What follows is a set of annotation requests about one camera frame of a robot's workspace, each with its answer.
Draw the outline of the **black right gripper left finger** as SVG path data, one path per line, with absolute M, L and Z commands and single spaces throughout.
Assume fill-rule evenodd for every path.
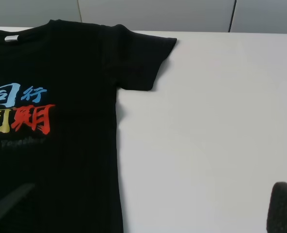
M 26 183 L 10 192 L 7 196 L 0 199 L 0 220 L 7 215 L 24 197 L 26 197 L 33 189 L 33 183 Z

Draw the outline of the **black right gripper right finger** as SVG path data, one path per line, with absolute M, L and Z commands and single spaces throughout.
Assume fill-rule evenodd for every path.
M 287 183 L 277 182 L 271 191 L 266 230 L 287 233 Z

